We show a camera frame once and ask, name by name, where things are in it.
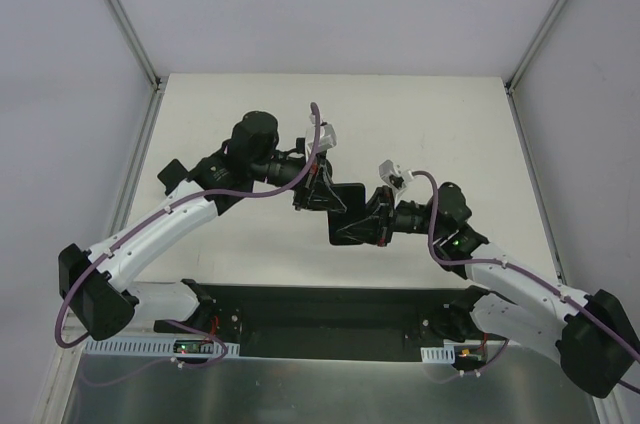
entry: white table surface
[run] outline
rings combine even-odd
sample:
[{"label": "white table surface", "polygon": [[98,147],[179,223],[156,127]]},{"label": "white table surface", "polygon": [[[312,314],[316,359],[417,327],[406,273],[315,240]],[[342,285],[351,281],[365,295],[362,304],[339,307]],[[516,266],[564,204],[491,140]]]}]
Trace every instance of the white table surface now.
[{"label": "white table surface", "polygon": [[[173,158],[193,167],[217,150],[251,110],[279,121],[281,149],[309,123],[309,103],[338,133],[329,151],[334,181],[362,182],[367,198],[382,185],[385,159],[458,184],[471,225],[537,271],[555,276],[515,126],[498,78],[284,75],[171,75],[145,159],[130,220],[164,199],[157,173]],[[270,186],[258,184],[255,190]],[[426,203],[426,179],[403,199]],[[387,248],[333,247],[326,214],[296,212],[293,193],[244,200],[152,263],[140,281],[467,287],[437,266],[425,237],[393,236]]]}]

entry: white table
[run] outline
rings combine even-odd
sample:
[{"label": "white table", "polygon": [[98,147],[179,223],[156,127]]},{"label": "white table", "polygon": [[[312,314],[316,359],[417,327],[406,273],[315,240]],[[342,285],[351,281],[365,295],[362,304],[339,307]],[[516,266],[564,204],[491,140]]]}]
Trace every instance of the white table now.
[{"label": "white table", "polygon": [[[130,219],[164,199],[157,173],[173,158],[193,167],[220,147],[251,110],[279,121],[280,148],[309,123],[309,103],[338,133],[329,151],[334,181],[382,185],[385,159],[458,184],[480,233],[537,271],[555,276],[520,143],[498,78],[272,74],[173,74],[168,82]],[[256,185],[256,190],[269,188]],[[244,200],[152,263],[142,281],[466,287],[437,266],[425,237],[393,236],[387,248],[332,247],[322,212],[296,212],[291,192]],[[402,197],[426,203],[426,179]]]}]

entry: white wall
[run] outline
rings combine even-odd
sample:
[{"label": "white wall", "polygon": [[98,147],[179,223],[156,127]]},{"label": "white wall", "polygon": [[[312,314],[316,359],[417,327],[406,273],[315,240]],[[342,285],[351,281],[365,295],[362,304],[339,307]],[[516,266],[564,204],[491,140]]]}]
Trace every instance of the white wall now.
[{"label": "white wall", "polygon": [[570,281],[640,332],[640,0],[573,0],[516,98]]},{"label": "white wall", "polygon": [[102,0],[0,0],[0,421],[31,420],[57,254],[105,231],[149,87]]},{"label": "white wall", "polygon": [[122,0],[161,75],[510,77],[553,0]]}]

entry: white ventilation grille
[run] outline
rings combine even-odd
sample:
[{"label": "white ventilation grille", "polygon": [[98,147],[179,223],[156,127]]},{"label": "white ventilation grille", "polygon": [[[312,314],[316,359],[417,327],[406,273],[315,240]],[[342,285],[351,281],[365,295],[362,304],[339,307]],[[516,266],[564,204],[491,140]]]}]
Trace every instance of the white ventilation grille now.
[{"label": "white ventilation grille", "polygon": [[453,346],[420,348],[422,362],[425,364],[453,364],[456,353]]},{"label": "white ventilation grille", "polygon": [[[106,341],[88,339],[84,348],[86,354],[102,356],[141,356],[141,357],[171,357],[182,356],[173,352],[175,338],[166,337],[112,337]],[[228,357],[240,357],[240,344],[227,344]],[[218,343],[204,344],[202,354],[189,354],[193,358],[210,358],[222,354],[222,346]]]}]

